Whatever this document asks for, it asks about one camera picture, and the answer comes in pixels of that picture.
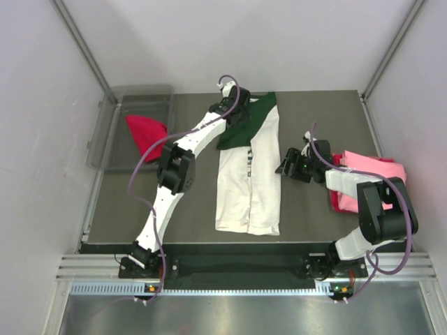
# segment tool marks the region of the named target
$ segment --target red cloth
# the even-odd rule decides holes
[[[141,156],[144,155],[156,141],[167,136],[166,125],[149,117],[129,115],[126,117],[126,123],[131,131],[133,141],[135,141],[138,150],[140,150]],[[157,145],[146,157],[145,163],[160,158],[164,144],[165,143],[162,142],[160,145]]]
[[[333,160],[334,165],[339,165],[342,157],[343,157],[343,154],[332,154],[332,160]],[[392,159],[392,158],[380,158],[380,157],[370,157],[370,158],[374,158],[374,159],[377,159],[382,162],[394,163],[394,159]],[[330,204],[332,205],[332,209],[334,209],[335,211],[339,211],[340,213],[351,213],[350,211],[345,211],[343,209],[340,209],[340,207],[338,205],[338,192],[329,190],[329,194],[330,194]]]

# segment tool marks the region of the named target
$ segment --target transparent plastic bin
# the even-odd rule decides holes
[[[163,122],[168,134],[174,130],[174,90],[168,85],[115,87],[118,104],[106,97],[101,103],[87,164],[95,170],[132,171],[141,158],[126,123],[128,115],[150,117]],[[158,161],[143,164],[142,170],[156,170]]]

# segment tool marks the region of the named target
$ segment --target folded clothing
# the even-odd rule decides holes
[[[142,117],[140,115],[129,115],[126,117],[126,123],[131,131],[133,141],[140,151],[140,155],[143,156],[146,151],[158,140],[167,136],[167,127],[160,121],[151,119],[149,117]],[[163,149],[162,142],[151,151],[146,157],[145,163],[158,159],[161,156],[161,150]]]
[[[394,159],[392,159],[392,158],[382,158],[382,157],[370,157],[370,158],[377,159],[382,162],[391,162],[391,163],[395,162]],[[332,154],[332,161],[335,165],[342,164],[341,163],[342,159],[343,159],[343,154]],[[334,209],[335,211],[338,211],[340,213],[351,213],[350,211],[347,211],[345,209],[340,209],[338,202],[339,202],[339,199],[342,196],[342,194],[343,193],[341,193],[341,192],[329,190],[330,204],[332,205],[332,209]]]
[[[250,120],[222,133],[216,230],[279,235],[281,176],[276,95],[251,96]]]
[[[348,169],[374,172],[381,174],[386,178],[399,177],[405,183],[406,173],[404,166],[395,163],[390,158],[373,158],[355,154],[350,151],[345,151],[339,163],[345,165]],[[358,213],[357,200],[343,193],[338,192],[338,209],[339,211],[351,211]],[[392,208],[391,204],[383,204],[383,209]]]

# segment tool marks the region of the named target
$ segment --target pink towel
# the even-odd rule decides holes
[[[399,163],[381,162],[376,159],[345,151],[341,164],[353,170],[375,172],[384,177],[399,177],[405,183],[404,166]],[[338,205],[340,209],[358,213],[357,200],[339,192]],[[392,205],[383,204],[383,209],[390,209]]]

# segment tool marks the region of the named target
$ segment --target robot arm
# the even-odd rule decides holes
[[[240,88],[240,98],[236,108],[225,119],[218,119],[234,103],[237,96],[235,82],[221,88],[223,99],[214,104],[202,121],[189,133],[175,142],[167,142],[161,153],[157,177],[159,188],[156,193],[154,210],[156,212],[156,231],[161,243],[174,208],[183,195],[192,187],[195,178],[196,157],[228,126],[249,118],[248,104],[250,92]],[[142,232],[138,235],[129,254],[129,259],[143,269],[157,268],[158,257],[154,254],[159,245],[154,234],[154,213],[150,211]]]
[[[356,260],[366,252],[401,240],[406,237],[405,218],[396,194],[381,179],[360,174],[330,169],[322,163],[309,146],[310,134],[306,133],[307,143],[302,151],[290,148],[276,173],[292,179],[309,183],[312,178],[318,184],[325,184],[332,191],[342,192],[358,201],[359,227],[347,236],[329,245],[326,257],[330,266],[336,269],[343,262]],[[320,155],[332,162],[330,145],[327,140],[316,140],[314,144]],[[412,224],[412,233],[418,231],[418,221],[411,205],[404,182],[397,177],[389,178],[403,195]],[[393,208],[384,210],[382,203],[392,204]]]

